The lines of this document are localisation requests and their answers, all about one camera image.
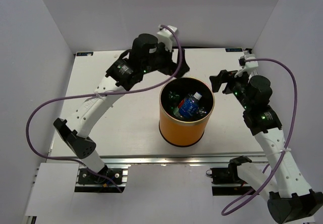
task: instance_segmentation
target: black label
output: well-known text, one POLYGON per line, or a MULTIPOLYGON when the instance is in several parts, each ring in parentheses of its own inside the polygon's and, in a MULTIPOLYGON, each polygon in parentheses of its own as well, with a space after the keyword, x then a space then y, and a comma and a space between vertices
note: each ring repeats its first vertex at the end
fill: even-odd
POLYGON ((243 51, 242 48, 226 48, 226 52, 243 51))
POLYGON ((87 52, 78 52, 76 54, 76 56, 93 56, 93 52, 92 51, 87 51, 87 52))

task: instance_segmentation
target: bottle cap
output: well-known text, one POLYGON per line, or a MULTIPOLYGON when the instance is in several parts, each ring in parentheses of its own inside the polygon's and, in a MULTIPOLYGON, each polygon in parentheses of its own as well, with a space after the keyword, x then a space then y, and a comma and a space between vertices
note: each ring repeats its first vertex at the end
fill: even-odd
POLYGON ((194 95, 193 95, 194 98, 200 100, 202 98, 202 95, 200 95, 198 92, 196 92, 194 95))

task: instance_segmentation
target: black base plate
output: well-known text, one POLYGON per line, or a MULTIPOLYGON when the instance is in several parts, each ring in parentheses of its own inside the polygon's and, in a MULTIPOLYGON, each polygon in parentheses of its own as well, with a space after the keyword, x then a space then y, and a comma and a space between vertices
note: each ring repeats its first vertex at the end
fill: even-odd
MULTIPOLYGON (((108 169, 106 176, 111 178, 117 185, 122 184, 122 169, 108 169)), ((77 183, 80 185, 97 185, 104 184, 106 182, 107 180, 94 176, 86 169, 81 169, 77 183)))

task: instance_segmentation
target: bucket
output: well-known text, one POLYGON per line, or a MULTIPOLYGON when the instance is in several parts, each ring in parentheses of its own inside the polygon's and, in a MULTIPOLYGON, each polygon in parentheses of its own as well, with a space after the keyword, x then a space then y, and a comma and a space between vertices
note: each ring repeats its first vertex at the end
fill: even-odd
POLYGON ((159 96, 159 131, 162 137, 177 147, 189 147, 203 136, 206 124, 214 108, 214 94, 207 84, 191 77, 175 79, 166 84, 159 96), (208 114, 200 120, 185 122, 173 117, 169 107, 169 92, 177 92, 183 99, 189 93, 202 95, 199 105, 205 107, 208 114))

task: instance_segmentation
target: robotic arm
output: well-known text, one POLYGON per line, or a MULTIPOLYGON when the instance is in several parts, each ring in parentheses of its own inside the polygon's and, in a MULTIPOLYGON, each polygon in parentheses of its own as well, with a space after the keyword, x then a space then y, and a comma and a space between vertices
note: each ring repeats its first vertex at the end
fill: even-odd
MULTIPOLYGON (((169 27, 176 34, 178 33, 176 27, 169 27)), ((172 34, 162 28, 157 33, 157 37, 140 34, 133 41, 132 49, 123 52, 106 71, 106 75, 95 89, 97 97, 86 99, 66 119, 55 120, 54 127, 64 142, 95 173, 111 178, 115 176, 115 173, 120 172, 119 169, 108 169, 96 152, 96 144, 89 138, 89 134, 96 122, 124 94, 102 96, 100 93, 129 91, 136 83, 142 81, 144 74, 156 70, 172 75, 177 68, 177 64, 172 61, 173 41, 172 34)), ((189 71, 184 50, 182 50, 182 55, 182 65, 176 78, 182 77, 189 71)), ((95 178, 96 183, 104 181, 94 175, 92 177, 95 178)), ((118 175, 115 182, 120 184, 121 179, 118 175)))
MULTIPOLYGON (((239 62, 243 69, 239 71, 222 70, 217 76, 210 76, 212 91, 218 92, 223 83, 227 83, 223 93, 237 98, 244 107, 243 119, 251 134, 261 145, 272 168, 277 164, 282 151, 283 161, 275 172, 277 183, 271 180, 260 192, 267 202, 268 209, 277 223, 312 216, 323 205, 322 192, 314 192, 298 169, 290 152, 285 149, 282 124, 275 111, 268 105, 273 93, 270 81, 260 75, 249 74, 258 67, 258 62, 245 62, 254 55, 246 55, 239 62)), ((244 181, 257 190, 265 182, 265 176, 247 157, 232 159, 226 174, 217 176, 212 170, 214 182, 223 179, 231 183, 244 181)))

